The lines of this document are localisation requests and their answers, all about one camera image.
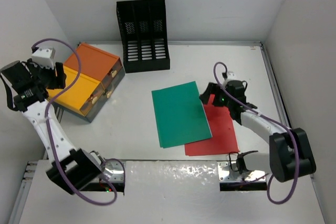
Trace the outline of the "green plastic folder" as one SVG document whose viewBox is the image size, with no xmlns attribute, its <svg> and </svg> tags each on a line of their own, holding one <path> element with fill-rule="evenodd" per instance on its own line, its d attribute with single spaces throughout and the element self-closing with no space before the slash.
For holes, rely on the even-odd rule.
<svg viewBox="0 0 336 224">
<path fill-rule="evenodd" d="M 212 137 L 195 81 L 153 90 L 151 94 L 161 148 Z"/>
</svg>

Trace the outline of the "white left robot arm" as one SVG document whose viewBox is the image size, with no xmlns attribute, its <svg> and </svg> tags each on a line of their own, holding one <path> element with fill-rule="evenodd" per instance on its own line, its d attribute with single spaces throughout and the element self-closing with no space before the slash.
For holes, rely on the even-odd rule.
<svg viewBox="0 0 336 224">
<path fill-rule="evenodd" d="M 1 68 L 7 106 L 19 111 L 33 125 L 47 151 L 51 168 L 47 177 L 57 186 L 74 194 L 102 173 L 94 157 L 76 149 L 60 126 L 54 107 L 48 102 L 49 89 L 63 89 L 66 74 L 60 62 L 51 68 L 41 67 L 32 60 L 14 61 Z"/>
</svg>

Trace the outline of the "smoky yellow cabinet drawer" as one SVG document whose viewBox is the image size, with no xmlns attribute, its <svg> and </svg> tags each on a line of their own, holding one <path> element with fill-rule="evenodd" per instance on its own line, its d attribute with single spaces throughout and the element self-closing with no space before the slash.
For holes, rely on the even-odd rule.
<svg viewBox="0 0 336 224">
<path fill-rule="evenodd" d="M 102 95 L 104 91 L 103 85 L 99 84 L 95 90 L 89 95 L 88 99 L 85 101 L 85 103 L 80 108 L 80 112 L 82 115 L 86 116 L 92 107 L 95 105 L 95 103 L 98 101 L 100 96 Z"/>
</svg>

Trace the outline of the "clear smoky drawer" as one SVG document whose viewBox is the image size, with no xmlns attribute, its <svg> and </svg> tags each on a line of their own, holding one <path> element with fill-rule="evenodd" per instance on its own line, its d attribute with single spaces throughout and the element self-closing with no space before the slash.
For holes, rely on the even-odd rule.
<svg viewBox="0 0 336 224">
<path fill-rule="evenodd" d="M 104 104 L 112 96 L 112 93 L 119 85 L 124 76 L 125 72 L 123 69 L 121 69 L 117 73 L 117 75 L 113 78 L 112 82 L 108 85 L 108 87 L 103 91 L 102 95 L 99 97 L 98 101 L 93 105 L 93 108 L 90 110 L 90 112 L 87 114 L 88 122 L 91 123 L 95 119 L 95 117 L 100 112 Z"/>
</svg>

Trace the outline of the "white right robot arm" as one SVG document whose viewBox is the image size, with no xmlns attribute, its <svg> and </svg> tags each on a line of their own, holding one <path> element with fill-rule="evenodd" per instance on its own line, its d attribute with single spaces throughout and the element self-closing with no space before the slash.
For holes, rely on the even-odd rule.
<svg viewBox="0 0 336 224">
<path fill-rule="evenodd" d="M 244 126 L 269 144 L 269 154 L 263 156 L 258 151 L 240 153 L 236 159 L 236 171 L 240 174 L 259 166 L 259 170 L 271 173 L 279 182 L 294 179 L 296 163 L 299 164 L 299 177 L 316 172 L 317 166 L 310 147 L 308 136 L 301 128 L 291 129 L 258 116 L 258 108 L 246 101 L 246 81 L 230 80 L 222 90 L 219 84 L 210 82 L 199 99 L 207 105 L 210 96 L 212 105 L 226 107 L 232 120 Z"/>
</svg>

